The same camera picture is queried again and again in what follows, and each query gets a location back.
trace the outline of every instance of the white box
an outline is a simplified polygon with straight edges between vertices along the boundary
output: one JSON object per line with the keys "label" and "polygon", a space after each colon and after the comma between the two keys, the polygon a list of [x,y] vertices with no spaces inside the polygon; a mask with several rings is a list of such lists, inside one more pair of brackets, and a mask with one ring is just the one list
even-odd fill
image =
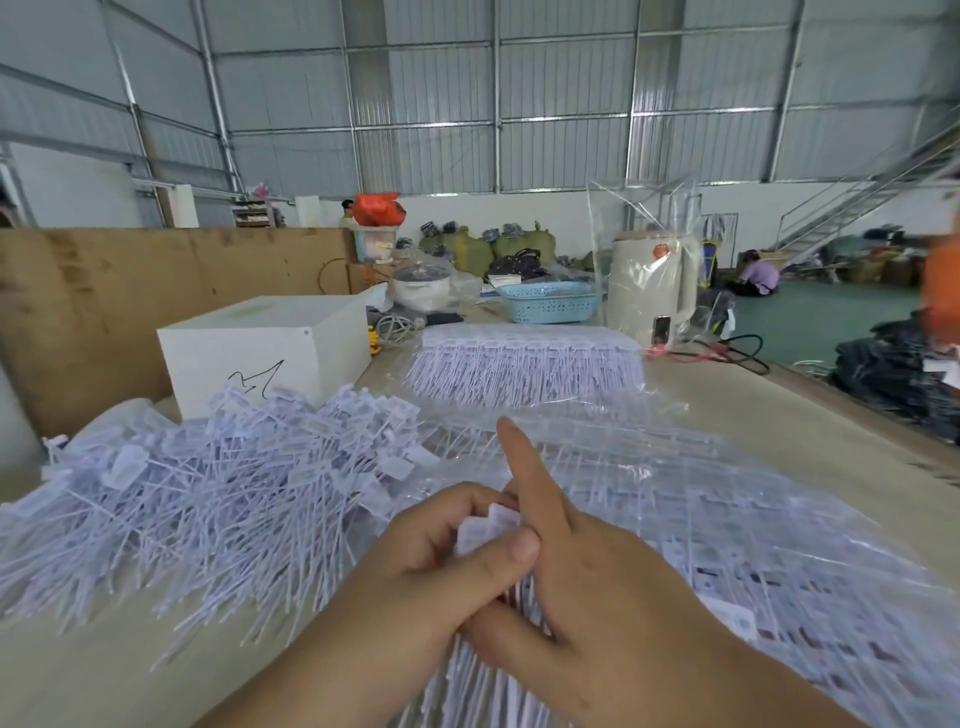
{"label": "white box", "polygon": [[263,401],[276,386],[319,405],[370,364],[362,296],[261,296],[157,331],[185,420],[227,381]]}

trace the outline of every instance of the pile of clothes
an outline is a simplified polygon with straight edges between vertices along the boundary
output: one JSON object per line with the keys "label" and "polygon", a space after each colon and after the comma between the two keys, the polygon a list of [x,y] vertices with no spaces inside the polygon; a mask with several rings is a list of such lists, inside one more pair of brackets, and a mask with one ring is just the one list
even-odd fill
{"label": "pile of clothes", "polygon": [[872,338],[837,345],[830,382],[960,445],[957,391],[943,382],[942,373],[924,371],[925,359],[944,357],[930,347],[922,316],[914,311],[906,321],[876,325]]}

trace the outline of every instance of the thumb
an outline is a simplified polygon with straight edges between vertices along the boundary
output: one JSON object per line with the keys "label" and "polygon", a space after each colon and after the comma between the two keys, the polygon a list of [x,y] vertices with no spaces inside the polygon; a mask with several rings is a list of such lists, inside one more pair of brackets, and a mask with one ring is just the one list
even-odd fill
{"label": "thumb", "polygon": [[444,621],[457,628],[530,573],[539,554],[540,537],[518,528],[427,574],[426,590]]}

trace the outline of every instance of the metal frame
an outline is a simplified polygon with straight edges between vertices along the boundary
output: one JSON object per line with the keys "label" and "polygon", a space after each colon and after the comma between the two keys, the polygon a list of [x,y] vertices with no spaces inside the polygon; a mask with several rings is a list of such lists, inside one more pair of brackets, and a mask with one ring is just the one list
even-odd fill
{"label": "metal frame", "polygon": [[223,153],[224,164],[227,166],[230,177],[230,187],[232,187],[234,192],[237,192],[243,189],[243,182],[240,179],[240,170],[237,167],[237,161],[233,155],[233,147],[230,144],[227,115],[224,113],[223,94],[220,92],[220,79],[217,77],[217,67],[213,62],[213,51],[210,49],[210,31],[206,27],[204,0],[192,0],[190,10],[193,14],[194,25],[197,27],[197,38],[200,41],[200,55],[204,61],[206,85],[210,91],[210,104],[213,107],[213,118],[217,124],[217,138],[220,141],[220,150]]}
{"label": "metal frame", "polygon": [[0,139],[0,183],[3,184],[7,197],[16,208],[16,215],[19,218],[17,222],[21,225],[35,227],[34,211],[30,207],[27,196],[23,193],[23,183],[16,171],[16,161],[13,159],[10,143],[4,139]]}
{"label": "metal frame", "polygon": [[[120,44],[117,43],[116,38],[113,36],[113,28],[110,25],[110,15],[109,15],[109,1],[110,0],[101,0],[100,3],[100,14],[104,20],[104,30],[107,32],[107,40],[110,44],[110,49],[113,51],[113,60],[117,64],[117,70],[120,73],[120,80],[123,82],[124,93],[127,96],[127,107],[130,112],[131,119],[133,121],[133,130],[136,133],[136,144],[140,149],[140,154],[143,155],[143,165],[147,168],[147,174],[151,178],[156,177],[156,170],[154,169],[154,161],[150,159],[150,155],[147,153],[147,144],[144,140],[144,130],[142,117],[140,116],[139,107],[136,104],[136,95],[133,93],[133,84],[130,81],[130,74],[127,72],[127,66],[123,61],[123,53],[120,51]],[[160,202],[160,198],[157,197],[156,200],[156,211],[160,216],[160,223],[164,228],[169,228],[173,223],[172,220],[167,218],[167,212],[163,208],[163,204]]]}
{"label": "metal frame", "polygon": [[777,164],[780,162],[780,147],[783,145],[783,132],[786,130],[786,116],[790,112],[790,98],[793,84],[797,78],[797,66],[800,60],[800,48],[804,42],[804,21],[806,19],[806,0],[797,0],[797,20],[791,28],[790,56],[786,67],[786,83],[783,84],[783,96],[780,99],[780,115],[777,119],[777,131],[774,134],[770,162],[767,166],[768,182],[777,181]]}
{"label": "metal frame", "polygon": [[503,118],[502,99],[500,94],[500,48],[503,40],[500,38],[500,3],[502,0],[491,0],[491,16],[493,20],[493,194],[503,191]]}
{"label": "metal frame", "polygon": [[[157,26],[154,22],[144,18],[138,13],[131,11],[123,5],[120,5],[117,0],[100,0],[100,5],[103,9],[105,23],[109,31],[109,14],[111,12],[116,12],[119,15],[122,15],[125,18],[137,23],[143,28],[150,30],[152,33],[157,36],[163,37],[170,43],[176,45],[184,51],[189,51],[192,54],[195,54],[203,63],[204,63],[204,73],[207,78],[208,87],[210,90],[210,104],[214,112],[214,120],[216,123],[216,131],[211,131],[203,129],[200,127],[194,127],[190,124],[184,124],[175,119],[167,118],[161,114],[145,111],[140,109],[135,100],[135,95],[133,93],[132,84],[130,78],[126,72],[126,68],[123,64],[122,55],[120,54],[119,46],[114,42],[112,35],[109,35],[110,44],[114,49],[115,56],[117,58],[117,64],[120,69],[121,77],[124,83],[125,95],[127,96],[127,103],[121,103],[119,101],[114,101],[112,99],[99,96],[97,94],[89,93],[75,87],[64,85],[50,79],[45,79],[37,75],[21,71],[16,68],[11,68],[0,64],[0,75],[8,76],[15,78],[17,80],[23,81],[25,83],[36,85],[50,90],[56,91],[57,93],[73,96],[75,98],[82,99],[89,103],[98,104],[105,108],[121,110],[123,112],[129,113],[132,117],[134,129],[138,138],[138,146],[140,147],[140,154],[127,153],[119,151],[116,149],[107,149],[101,147],[92,147],[89,145],[76,144],[73,142],[66,142],[57,139],[49,139],[46,137],[34,136],[28,133],[15,133],[10,131],[4,131],[0,129],[0,137],[7,138],[13,141],[23,141],[25,143],[31,143],[38,146],[47,146],[54,149],[63,149],[64,151],[75,151],[81,154],[88,154],[94,157],[101,158],[117,158],[123,161],[135,161],[149,163],[152,161],[154,164],[163,165],[170,168],[180,168],[180,169],[194,169],[194,170],[203,170],[205,172],[217,172],[226,176],[226,179],[229,180],[230,186],[233,188],[234,192],[239,192],[243,189],[242,182],[239,176],[239,168],[236,162],[235,154],[232,146],[232,139],[234,137],[243,137],[243,136],[258,136],[258,135],[283,135],[283,134],[300,134],[300,133],[350,133],[351,141],[353,146],[353,155],[354,163],[356,166],[356,174],[358,186],[360,189],[363,188],[363,181],[361,179],[361,164],[360,164],[360,154],[359,147],[357,144],[357,135],[358,133],[364,131],[390,131],[390,130],[409,130],[409,129],[442,129],[442,128],[482,128],[482,127],[491,127],[493,129],[493,147],[494,147],[494,173],[493,173],[493,192],[494,193],[516,193],[516,192],[528,192],[528,191],[573,191],[573,190],[582,190],[585,187],[545,187],[545,188],[535,188],[535,189],[511,189],[506,190],[502,188],[502,148],[501,148],[501,136],[503,132],[504,125],[507,124],[522,124],[522,123],[549,123],[549,122],[560,122],[560,121],[581,121],[581,120],[590,120],[590,119],[627,119],[630,125],[628,130],[628,140],[627,140],[627,155],[625,160],[624,174],[628,176],[630,171],[636,166],[636,154],[637,154],[637,145],[639,143],[638,131],[635,130],[635,120],[638,118],[645,117],[670,117],[670,116],[696,116],[700,114],[729,114],[729,113],[778,113],[778,122],[776,127],[775,137],[772,140],[770,157],[767,165],[767,181],[777,180],[777,166],[780,159],[780,149],[782,147],[783,135],[785,130],[786,117],[789,112],[793,111],[802,111],[802,110],[820,110],[820,109],[851,109],[851,108],[895,108],[895,107],[918,107],[918,117],[917,123],[915,125],[914,134],[917,133],[923,121],[923,111],[927,106],[931,104],[936,104],[939,102],[955,102],[954,99],[933,99],[929,97],[921,97],[918,99],[899,99],[899,100],[890,100],[882,102],[867,102],[867,103],[858,103],[858,102],[849,102],[849,103],[835,103],[835,104],[792,104],[791,96],[793,90],[793,84],[796,76],[797,60],[801,51],[803,44],[803,35],[804,28],[808,28],[814,25],[838,25],[846,23],[871,23],[871,24],[939,24],[944,22],[953,22],[957,21],[956,15],[945,14],[937,17],[916,17],[904,15],[900,17],[887,17],[887,18],[851,18],[851,19],[830,19],[830,20],[817,20],[810,19],[806,17],[805,13],[805,0],[798,0],[798,12],[793,22],[791,23],[779,23],[779,24],[766,24],[766,25],[738,25],[738,26],[722,26],[722,27],[710,27],[710,28],[683,28],[678,30],[666,30],[666,31],[643,31],[641,30],[641,12],[642,12],[642,0],[637,0],[638,10],[637,10],[637,24],[636,27],[630,32],[617,32],[617,33],[595,33],[595,34],[572,34],[572,35],[561,35],[561,36],[524,36],[524,37],[501,37],[500,31],[500,21],[501,21],[501,0],[490,0],[491,9],[492,9],[492,28],[491,28],[491,39],[490,40],[470,40],[470,41],[450,41],[450,42],[431,42],[431,43],[403,43],[403,44],[387,44],[387,45],[371,45],[371,46],[352,46],[348,47],[347,44],[347,29],[346,22],[344,19],[343,5],[340,3],[340,21],[341,21],[341,38],[342,42],[339,47],[334,48],[297,48],[297,49],[285,49],[285,50],[268,50],[268,51],[245,51],[245,52],[226,52],[226,53],[215,53],[210,47],[209,32],[206,25],[206,19],[204,14],[204,5],[203,0],[191,0],[191,10],[194,13],[194,20],[197,31],[197,38],[200,44],[200,47],[194,47],[191,43],[182,40],[181,38],[172,35],[165,29]],[[642,40],[645,38],[657,38],[657,37],[671,37],[671,36],[710,36],[710,35],[721,35],[721,34],[737,34],[737,33],[782,33],[784,31],[789,31],[792,33],[791,37],[791,47],[790,47],[790,61],[789,66],[785,69],[784,74],[784,88],[783,93],[780,97],[780,102],[775,106],[764,106],[764,107],[729,107],[729,108],[714,108],[714,109],[670,109],[670,110],[654,110],[654,111],[637,111],[636,110],[636,95],[637,87],[639,84],[639,68],[638,68],[638,54],[641,46]],[[511,45],[535,45],[543,43],[563,43],[563,42],[575,42],[575,41],[590,41],[590,40],[612,40],[612,39],[632,39],[635,42],[635,53],[634,53],[634,68],[633,68],[633,80],[632,80],[632,90],[631,90],[631,99],[630,107],[624,111],[614,111],[607,113],[581,113],[581,114],[562,114],[562,115],[549,115],[549,116],[518,116],[518,117],[506,117],[504,118],[501,113],[501,49],[504,46]],[[443,121],[443,122],[421,122],[421,123],[394,123],[394,124],[377,124],[377,125],[359,125],[356,123],[355,114],[353,109],[353,98],[352,98],[352,89],[350,88],[350,73],[349,73],[349,59],[350,56],[360,53],[368,53],[372,51],[417,51],[417,50],[433,50],[433,49],[455,49],[455,48],[490,48],[492,56],[492,70],[493,70],[493,79],[492,79],[492,93],[493,93],[493,113],[492,119],[483,119],[483,120],[468,120],[468,121]],[[228,121],[226,119],[226,113],[223,105],[222,92],[219,85],[219,80],[217,76],[217,61],[226,61],[234,58],[265,58],[273,56],[297,56],[297,55],[316,55],[316,54],[340,54],[344,60],[344,69],[345,69],[345,82],[347,85],[347,94],[348,94],[348,113],[349,113],[349,126],[345,127],[307,127],[307,128],[293,128],[293,129],[246,129],[246,130],[231,130],[228,126]],[[183,162],[176,162],[168,159],[154,158],[152,160],[148,159],[145,146],[143,144],[143,130],[141,128],[141,123],[143,119],[154,120],[157,123],[166,124],[171,127],[179,128],[191,133],[202,134],[208,138],[216,138],[221,146],[221,150],[224,158],[224,168],[218,169],[214,167],[206,167],[201,165],[193,165]],[[733,182],[709,182],[708,184],[726,184],[726,183],[739,183],[741,181]],[[461,193],[432,193],[433,195],[453,195]]]}
{"label": "metal frame", "polygon": [[[443,129],[443,128],[492,128],[493,132],[493,190],[497,193],[516,193],[516,192],[559,192],[583,190],[585,187],[541,187],[532,189],[503,189],[502,186],[502,133],[503,127],[508,124],[525,123],[548,123],[561,121],[586,121],[591,119],[627,119],[630,125],[627,136],[627,155],[624,166],[624,176],[629,177],[631,170],[636,166],[636,155],[638,151],[639,139],[638,130],[635,129],[635,120],[638,118],[650,117],[673,117],[673,116],[696,116],[701,114],[738,114],[738,113],[778,113],[778,123],[775,137],[772,140],[770,157],[767,161],[766,181],[773,181],[777,174],[777,165],[780,158],[780,149],[783,142],[787,113],[791,111],[821,110],[821,109],[889,109],[900,107],[913,107],[922,104],[936,103],[937,100],[921,97],[919,99],[894,99],[890,101],[879,102],[848,102],[831,104],[792,104],[791,96],[794,80],[797,71],[797,61],[803,44],[804,27],[809,25],[837,25],[848,22],[869,22],[869,23],[940,23],[946,19],[955,20],[953,16],[943,17],[915,17],[902,16],[897,18],[872,18],[872,19],[830,19],[817,20],[806,17],[805,0],[798,0],[797,13],[794,20],[790,23],[776,24],[758,24],[758,25],[735,25],[720,26],[710,28],[683,28],[678,30],[664,31],[644,31],[642,30],[642,0],[637,0],[637,20],[636,27],[630,32],[618,33],[591,33],[591,34],[572,34],[561,36],[523,36],[523,37],[501,37],[501,5],[502,0],[490,0],[491,2],[491,39],[490,40],[470,40],[470,41],[449,41],[432,43],[399,43],[387,45],[371,46],[347,46],[347,28],[343,14],[343,0],[340,4],[341,26],[342,26],[342,45],[339,48],[315,47],[315,48],[294,48],[283,50],[263,50],[263,51],[231,51],[226,53],[214,54],[216,60],[229,60],[237,58],[269,58],[277,56],[306,56],[318,54],[342,54],[346,73],[347,95],[349,103],[349,126],[348,127],[301,127],[301,128],[283,128],[283,129],[243,129],[232,130],[230,135],[233,137],[246,136],[270,136],[286,134],[313,134],[313,133],[350,133],[353,142],[354,163],[357,169],[357,179],[360,189],[363,189],[363,182],[360,180],[360,157],[357,146],[356,136],[364,131],[390,131],[390,130],[408,130],[408,129]],[[721,34],[735,33],[782,33],[788,31],[792,34],[789,51],[789,64],[784,72],[784,88],[780,102],[773,106],[763,107],[726,107],[714,109],[669,109],[654,111],[639,111],[637,107],[637,88],[639,85],[639,54],[642,40],[645,38],[659,38],[672,36],[714,36]],[[624,111],[612,111],[601,113],[575,113],[575,114],[557,114],[546,116],[517,116],[503,117],[501,113],[501,49],[504,46],[512,45],[534,45],[544,43],[563,43],[589,40],[615,40],[631,39],[635,43],[634,68],[631,88],[630,107]],[[353,98],[350,88],[349,57],[357,53],[366,53],[370,51],[416,51],[433,49],[455,49],[455,48],[490,48],[492,61],[492,118],[477,119],[467,121],[440,121],[440,122],[418,122],[418,123],[394,123],[394,124],[376,124],[363,125],[357,124],[353,113]],[[739,183],[734,182],[709,182],[709,184]],[[438,195],[452,195],[460,193],[436,193]]]}
{"label": "metal frame", "polygon": [[83,144],[78,142],[67,141],[64,139],[57,139],[48,136],[41,136],[38,134],[32,133],[23,133],[15,132],[9,129],[0,128],[0,144],[12,141],[19,142],[23,144],[29,144],[32,146],[43,147],[47,149],[54,149],[63,152],[69,152],[72,154],[79,154],[87,157],[94,158],[103,158],[116,160],[122,163],[140,163],[143,164],[147,171],[153,175],[154,171],[153,166],[162,166],[169,169],[180,169],[184,171],[197,171],[205,173],[216,173],[224,175],[225,181],[232,179],[231,172],[227,165],[227,160],[225,159],[225,166],[223,168],[219,167],[208,167],[201,164],[191,164],[189,162],[175,161],[173,159],[160,158],[160,157],[149,157],[146,152],[145,144],[143,141],[144,129],[142,126],[143,120],[156,121],[159,124],[163,124],[169,127],[176,129],[181,129],[186,132],[195,133],[198,135],[205,136],[207,138],[221,139],[224,135],[227,135],[226,123],[224,125],[223,133],[212,132],[209,129],[204,129],[202,127],[196,127],[192,124],[187,124],[181,122],[177,119],[171,119],[163,114],[156,113],[155,111],[146,111],[141,109],[140,106],[136,103],[136,97],[134,94],[134,89],[130,80],[130,76],[127,72],[126,65],[123,61],[122,53],[120,52],[120,47],[116,42],[113,34],[113,30],[110,26],[110,14],[116,12],[119,15],[122,15],[129,20],[132,20],[137,25],[146,28],[157,36],[163,37],[165,40],[170,43],[178,46],[182,50],[188,50],[192,54],[195,54],[201,60],[204,58],[203,51],[194,48],[192,45],[187,43],[184,40],[172,35],[168,31],[164,30],[157,26],[154,22],[148,20],[147,18],[139,15],[136,12],[131,11],[129,8],[124,7],[116,2],[116,0],[99,0],[98,5],[100,6],[105,29],[107,32],[107,39],[110,44],[111,53],[114,56],[114,62],[117,65],[118,73],[120,74],[120,80],[124,87],[124,96],[126,103],[115,101],[109,99],[105,96],[100,96],[89,91],[84,91],[80,88],[76,88],[71,85],[62,84],[58,81],[52,79],[47,79],[37,74],[30,73],[29,71],[23,71],[19,68],[14,68],[0,63],[0,76],[5,76],[7,78],[15,79],[25,84],[29,84],[38,88],[45,88],[47,90],[54,91],[63,96],[69,96],[72,98],[79,99],[81,101],[88,102],[89,104],[95,104],[97,106],[103,107],[105,109],[113,109],[116,111],[122,111],[128,114],[131,118],[133,130],[137,138],[137,147],[138,153],[129,152],[116,148],[109,147],[99,147],[89,144]]}

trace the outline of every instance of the woman sitting on floor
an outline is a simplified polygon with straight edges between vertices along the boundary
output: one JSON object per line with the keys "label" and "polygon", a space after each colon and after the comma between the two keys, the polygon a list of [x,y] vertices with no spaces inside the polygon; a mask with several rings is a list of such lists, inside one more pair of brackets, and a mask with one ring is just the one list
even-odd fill
{"label": "woman sitting on floor", "polygon": [[769,260],[763,260],[757,251],[747,251],[743,259],[748,261],[740,278],[731,280],[727,287],[737,296],[768,296],[777,293],[780,271]]}

